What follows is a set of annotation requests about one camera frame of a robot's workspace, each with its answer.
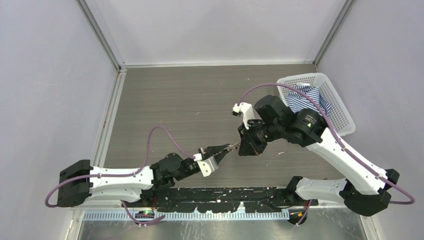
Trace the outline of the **numbered metal key ring disc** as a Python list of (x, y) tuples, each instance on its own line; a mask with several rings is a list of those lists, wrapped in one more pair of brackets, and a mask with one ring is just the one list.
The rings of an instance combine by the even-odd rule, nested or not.
[(238, 150), (240, 145), (241, 145), (240, 142), (236, 142), (236, 143), (228, 143), (224, 145), (214, 146), (212, 150), (213, 156), (217, 156), (227, 152)]

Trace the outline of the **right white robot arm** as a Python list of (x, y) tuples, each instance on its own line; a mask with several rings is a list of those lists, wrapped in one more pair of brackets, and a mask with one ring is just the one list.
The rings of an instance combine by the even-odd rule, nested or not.
[(325, 200), (343, 203), (348, 209), (370, 217), (385, 210), (391, 201), (389, 189), (400, 175), (394, 169), (382, 169), (355, 151), (337, 134), (332, 134), (325, 119), (315, 110), (293, 112), (274, 95), (266, 95), (256, 104), (238, 103), (232, 114), (242, 116), (238, 127), (240, 156), (258, 156), (268, 143), (284, 139), (316, 153), (342, 174), (341, 179), (318, 180), (294, 176), (285, 188), (291, 205), (302, 201)]

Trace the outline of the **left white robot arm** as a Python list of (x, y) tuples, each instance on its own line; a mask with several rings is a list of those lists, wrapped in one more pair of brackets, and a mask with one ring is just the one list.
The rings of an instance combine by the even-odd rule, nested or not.
[(56, 206), (71, 208), (97, 201), (124, 201), (148, 207), (153, 202), (150, 190), (173, 187), (177, 181), (202, 174), (210, 176), (221, 160), (239, 148), (239, 143), (199, 148), (194, 158), (183, 159), (169, 153), (143, 168), (103, 168), (82, 159), (59, 173)]

